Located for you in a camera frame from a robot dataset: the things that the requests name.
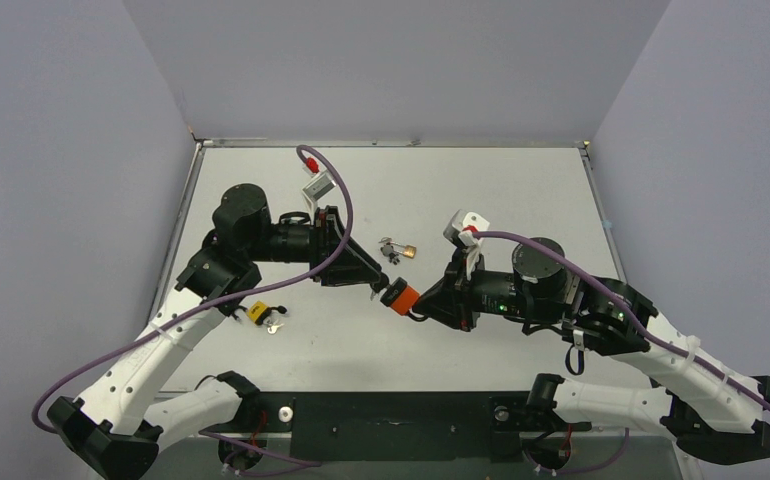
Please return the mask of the brass padlock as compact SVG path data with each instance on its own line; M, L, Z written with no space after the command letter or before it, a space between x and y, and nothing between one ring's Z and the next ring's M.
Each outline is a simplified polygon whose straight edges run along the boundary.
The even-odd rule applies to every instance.
M396 242L391 237L383 237L380 239L379 243L381 246L384 244L393 244L394 249L405 258L414 259L417 255L417 248L415 246Z

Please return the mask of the black key bunch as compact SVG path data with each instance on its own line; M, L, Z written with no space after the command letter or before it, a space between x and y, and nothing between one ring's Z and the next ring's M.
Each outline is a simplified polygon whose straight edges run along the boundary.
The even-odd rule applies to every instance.
M388 262L393 265L400 263L401 255L394 249L393 244L384 244L380 247L380 252L387 258Z

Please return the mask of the orange black padlock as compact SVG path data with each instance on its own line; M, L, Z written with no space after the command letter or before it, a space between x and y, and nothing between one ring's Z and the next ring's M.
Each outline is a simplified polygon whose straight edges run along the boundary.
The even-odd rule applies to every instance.
M400 316L407 317L415 322L423 322L428 316L415 313L414 306L421 298L421 294L411 287L402 277L398 277L388 285L380 296L380 302Z

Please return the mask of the yellow padlock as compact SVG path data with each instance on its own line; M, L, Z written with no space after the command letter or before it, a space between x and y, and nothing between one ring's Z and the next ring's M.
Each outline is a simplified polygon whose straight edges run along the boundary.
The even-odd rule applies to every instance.
M232 318L238 322L244 319L250 320L256 326L273 325L276 320L275 315L285 315L288 309L283 305L269 306L264 302L257 301L249 307L239 305L232 313Z

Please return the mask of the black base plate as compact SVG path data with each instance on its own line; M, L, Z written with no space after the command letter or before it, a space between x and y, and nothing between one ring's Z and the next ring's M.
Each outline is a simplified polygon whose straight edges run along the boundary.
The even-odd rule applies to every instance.
M294 458L310 461L515 460L525 438L591 425L568 425L527 405L525 391L262 392L227 423L224 436L260 440L284 434Z

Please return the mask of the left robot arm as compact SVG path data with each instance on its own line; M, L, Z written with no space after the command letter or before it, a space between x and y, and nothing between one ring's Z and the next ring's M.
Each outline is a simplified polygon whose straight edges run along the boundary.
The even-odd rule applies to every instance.
M60 397L47 416L68 448L105 479L138 479L161 451L209 427L252 427L259 389L227 371L166 401L157 394L195 346L238 308L261 279L262 262L305 263L328 287L382 290L382 267L347 239L336 207L271 219L265 192L239 184L222 196L213 229L188 261L136 348L77 397Z

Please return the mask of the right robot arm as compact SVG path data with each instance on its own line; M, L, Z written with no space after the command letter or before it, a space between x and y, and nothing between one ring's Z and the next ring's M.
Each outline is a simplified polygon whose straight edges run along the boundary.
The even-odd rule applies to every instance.
M718 465L770 458L770 377L729 370L679 332L630 285L586 273L546 238L516 236L507 272L489 271L479 238L463 233L442 278L413 312L468 332L483 314L555 332L579 357L594 352L631 366L647 388L587 384L580 371L539 374L525 400L539 427L604 424L658 435Z

